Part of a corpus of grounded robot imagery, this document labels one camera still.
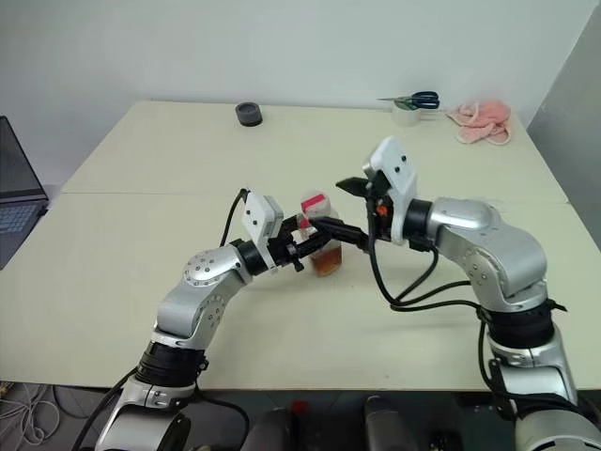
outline white tabletop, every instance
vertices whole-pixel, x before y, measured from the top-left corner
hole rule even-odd
[[[285,184],[281,193],[292,199],[295,189]],[[59,196],[0,272],[0,379],[108,386],[136,365],[162,296],[187,259],[220,238],[227,207],[208,199],[205,194]],[[346,220],[364,226],[360,201],[339,204]],[[594,331],[601,316],[601,256],[593,241],[568,204],[495,205],[507,222],[530,231],[546,249],[550,295],[570,309],[555,319],[577,385],[601,388],[601,363],[590,351],[599,345]],[[242,236],[239,221],[231,236]],[[428,262],[427,255],[390,244],[379,247],[379,258],[394,291]],[[442,261],[426,288],[462,278],[455,265]],[[452,295],[473,299],[468,289]],[[476,335],[477,320],[467,308],[390,311],[366,256],[345,247],[343,267],[330,277],[285,268],[256,277],[241,291],[209,347],[210,366],[201,384],[482,389]]]
[[[426,113],[400,128],[385,111],[261,106],[264,122],[238,124],[234,105],[147,101],[136,104],[65,185],[66,193],[231,195],[240,185],[294,202],[304,190],[332,190],[361,175],[386,136],[401,138],[425,198],[447,195],[503,201],[566,201],[516,117],[504,147],[463,145],[451,119]]]

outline bottle cap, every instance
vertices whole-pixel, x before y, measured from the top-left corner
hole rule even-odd
[[[320,191],[312,191],[302,197],[300,208],[307,218],[318,218],[320,216],[331,215],[330,198]],[[309,222],[305,219],[300,226],[308,226]]]

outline juice bottle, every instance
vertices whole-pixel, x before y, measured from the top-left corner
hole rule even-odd
[[[331,207],[330,199],[322,192],[306,194],[300,203],[304,217],[300,220],[300,235],[304,240],[316,232],[308,219],[329,216],[338,218],[338,213]],[[309,259],[313,271],[319,276],[330,275],[342,264],[342,245],[339,241],[330,240],[318,251],[313,252]]]

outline black cable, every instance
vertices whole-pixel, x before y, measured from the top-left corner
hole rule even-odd
[[[117,382],[115,384],[115,386],[113,386],[113,388],[111,388],[111,390],[109,390],[108,392],[106,392],[106,395],[104,395],[104,397],[102,397],[102,399],[98,403],[98,406],[96,406],[96,408],[94,409],[94,411],[92,411],[92,413],[90,414],[90,416],[88,416],[87,420],[85,420],[84,427],[79,432],[79,435],[77,436],[77,439],[75,439],[75,443],[73,444],[73,447],[71,448],[71,451],[80,451],[79,448],[82,445],[82,442],[84,441],[84,438],[87,435],[87,432],[92,427],[92,424],[94,423],[94,420],[96,420],[96,418],[98,417],[98,415],[100,414],[100,412],[102,412],[104,410],[104,408],[111,401],[111,398],[113,397],[113,395],[116,394],[116,392],[119,391],[119,389],[123,386],[123,384],[127,381],[127,379],[132,374],[135,374],[136,369],[137,368],[133,368],[132,370],[130,370],[128,372],[128,374],[126,374],[125,376],[123,376],[119,380],[119,382]]]
[[[238,205],[239,201],[242,198],[244,198],[246,200],[246,196],[248,195],[248,193],[249,193],[248,190],[242,188],[238,192],[238,195],[236,195],[236,198],[234,199],[234,202],[232,203],[232,206],[229,209],[229,213],[227,214],[227,220],[225,221],[225,228],[223,230],[222,240],[219,244],[219,247],[222,247],[223,245],[225,245],[225,242],[227,241],[227,234],[229,233],[229,227],[232,224],[232,217],[234,216],[234,212],[236,211],[236,206]],[[225,407],[227,409],[231,409],[231,410],[239,413],[239,415],[244,420],[244,434],[242,436],[242,441],[240,442],[240,446],[239,446],[239,449],[241,449],[241,447],[244,445],[244,442],[246,441],[246,437],[248,437],[248,433],[251,428],[251,420],[248,416],[248,413],[246,411],[244,411],[244,409],[242,409],[240,406],[238,406],[232,402],[221,401],[219,399],[213,399],[212,397],[206,396],[203,392],[200,391],[200,388],[198,387],[198,381],[195,382],[194,391],[196,393],[196,396],[199,399],[201,399],[209,404],[213,404],[215,406],[220,406],[220,407]]]
[[[222,235],[222,240],[219,243],[219,247],[222,247],[225,245],[225,242],[227,241],[227,234],[229,233],[229,227],[232,224],[232,218],[234,217],[234,212],[236,211],[236,207],[238,206],[239,201],[242,198],[246,198],[246,195],[248,195],[249,191],[241,188],[240,191],[238,192],[238,194],[236,195],[236,197],[234,198],[234,202],[232,203],[232,206],[229,209],[229,213],[227,213],[227,220],[225,221],[225,229],[223,230],[223,235]]]
[[[457,287],[469,287],[470,285],[471,285],[471,282],[469,280],[458,280],[457,282],[450,282],[448,284],[441,285],[440,287],[431,289],[430,291],[427,291],[426,293],[418,296],[417,298],[409,299],[408,301],[403,301],[401,304],[402,305],[413,305],[415,303],[419,303],[428,298],[431,298],[435,294],[439,294],[442,291],[446,291],[447,289],[457,288]]]
[[[244,442],[246,442],[246,437],[248,437],[248,433],[251,430],[251,419],[249,418],[248,413],[246,413],[246,411],[244,411],[244,409],[242,409],[240,406],[238,406],[232,402],[221,401],[220,399],[208,397],[207,395],[205,395],[203,392],[200,391],[200,388],[198,388],[198,382],[196,383],[196,387],[195,387],[194,391],[196,392],[196,396],[199,399],[201,399],[209,404],[213,404],[213,405],[219,406],[219,407],[225,407],[227,409],[231,409],[231,410],[239,413],[239,415],[244,420],[244,432],[242,434],[242,440],[240,441],[240,445],[238,447],[238,450],[240,450],[242,448],[242,446],[244,445]]]
[[[578,406],[575,406],[570,401],[565,399],[564,397],[560,397],[554,393],[537,393],[531,395],[523,395],[518,393],[509,393],[507,390],[495,385],[494,381],[491,380],[486,374],[485,368],[485,352],[484,352],[484,343],[485,343],[485,327],[486,323],[484,321],[480,321],[480,331],[478,333],[478,367],[480,368],[480,376],[482,376],[483,381],[486,384],[486,387],[491,391],[491,393],[496,397],[501,397],[503,399],[512,399],[513,401],[524,401],[528,403],[540,403],[540,406],[531,406],[527,411],[517,410],[517,416],[522,417],[525,414],[537,410],[536,407],[546,408],[549,404],[552,406],[557,406],[561,409],[567,409],[572,412],[578,412]]]
[[[368,224],[367,254],[369,255],[369,261],[370,261],[370,264],[372,267],[372,272],[374,273],[374,278],[376,279],[376,284],[378,285],[378,288],[379,288],[380,292],[382,293],[382,296],[384,296],[384,299],[386,299],[386,301],[388,301],[388,303],[390,304],[391,309],[393,311],[395,311],[395,312],[419,312],[419,311],[423,311],[423,310],[429,310],[432,308],[446,307],[446,306],[451,306],[451,305],[466,305],[466,306],[472,307],[476,310],[478,310],[480,308],[480,305],[478,305],[477,303],[473,303],[472,301],[464,301],[464,300],[444,301],[441,303],[429,303],[427,305],[418,305],[418,306],[414,306],[414,307],[408,306],[410,304],[414,304],[419,301],[423,301],[424,299],[427,299],[430,296],[433,296],[434,294],[444,291],[445,289],[460,287],[462,285],[469,284],[469,283],[466,284],[463,281],[453,282],[452,284],[447,284],[447,286],[435,288],[435,289],[431,290],[430,292],[425,293],[424,295],[422,295],[416,299],[412,299],[412,300],[406,301],[404,303],[399,301],[399,299],[402,299],[403,296],[407,295],[412,290],[414,290],[416,287],[418,287],[432,273],[432,271],[434,271],[434,269],[436,268],[436,264],[438,263],[438,253],[436,253],[436,252],[434,254],[432,263],[430,264],[428,269],[424,272],[424,274],[422,274],[413,284],[411,284],[408,288],[406,288],[399,296],[394,298],[391,295],[391,293],[388,291],[388,289],[386,289],[386,286],[384,285],[384,281],[382,280],[382,274],[380,273],[379,266],[378,266],[378,257],[376,255],[376,228],[377,228],[376,220],[377,220],[377,217],[375,214],[374,201],[369,199],[369,200],[367,200],[367,224]]]
[[[580,404],[584,404],[586,407],[589,408],[590,412],[594,416],[594,421],[591,420],[590,417],[589,417],[589,420],[591,420],[591,422],[594,423],[598,427],[599,424],[601,424],[601,411],[599,410],[598,406],[593,402],[592,399],[584,396],[584,394],[582,394],[582,393],[578,393],[578,402]]]
[[[64,413],[66,416],[68,416],[70,418],[75,418],[76,420],[86,420],[87,418],[89,418],[90,415],[73,413],[73,412],[70,412],[69,410],[65,409],[65,406],[63,406],[63,404],[60,402],[60,399],[58,397],[58,393],[56,391],[56,385],[52,386],[52,391],[53,391],[54,404],[56,404],[56,407],[58,407],[59,411],[61,411],[62,413]]]

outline pink cloth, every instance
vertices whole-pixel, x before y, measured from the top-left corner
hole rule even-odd
[[[475,143],[481,139],[498,146],[507,144],[511,139],[510,115],[511,108],[497,100],[476,101],[447,111],[447,116],[461,126],[456,138],[464,144]]]

